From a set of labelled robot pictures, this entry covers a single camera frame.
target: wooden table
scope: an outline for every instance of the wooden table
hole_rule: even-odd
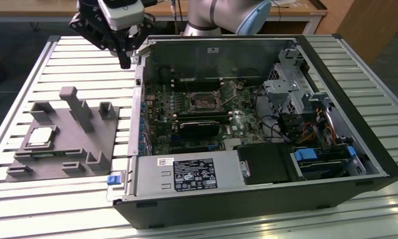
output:
[[[309,0],[289,8],[272,8],[268,21],[305,22],[304,34],[313,34],[327,10],[319,10]],[[183,15],[187,20],[188,2],[183,1]],[[159,21],[172,21],[168,1],[147,8]],[[69,22],[76,13],[76,0],[0,0],[0,22]]]

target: slotted aluminum platform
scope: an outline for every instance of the slotted aluminum platform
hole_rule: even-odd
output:
[[[343,40],[308,39],[398,163],[398,99]],[[32,121],[27,111],[36,101],[67,108],[63,86],[77,87],[92,107],[101,101],[121,107],[112,171],[127,168],[133,85],[133,70],[81,37],[48,42],[0,128],[0,238],[398,238],[398,182],[336,208],[141,231],[112,208],[123,186],[108,193],[107,176],[7,183]]]

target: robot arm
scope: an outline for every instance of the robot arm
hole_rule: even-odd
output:
[[[221,35],[221,28],[237,35],[255,35],[271,8],[271,0],[191,0],[185,35]]]
[[[155,17],[145,7],[164,0],[79,0],[79,13],[69,27],[100,49],[119,57],[123,69],[132,65],[131,56],[147,40]],[[129,35],[132,26],[137,33]]]
[[[121,68],[129,69],[133,51],[155,26],[155,17],[145,13],[145,7],[163,1],[79,0],[79,13],[69,27],[100,49],[109,49]],[[221,35],[221,27],[239,35],[253,35],[265,23],[271,7],[271,0],[191,0],[185,35]],[[135,25],[139,31],[129,35]]]

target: sticker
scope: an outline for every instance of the sticker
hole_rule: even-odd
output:
[[[220,49],[219,48],[208,48],[208,53],[219,53]]]
[[[213,159],[176,161],[175,188],[177,192],[217,188]]]
[[[172,165],[175,158],[159,158],[159,166]]]

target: blue latch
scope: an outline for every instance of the blue latch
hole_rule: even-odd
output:
[[[356,153],[356,150],[355,150],[355,148],[352,146],[348,146],[348,152],[351,153],[352,158],[355,158],[356,155],[357,155],[357,153]]]
[[[293,155],[295,155],[297,161],[317,159],[317,154],[315,152],[315,149],[312,149],[312,148],[299,149],[293,153]]]
[[[108,185],[120,185],[121,184],[121,175],[109,175],[108,176]]]

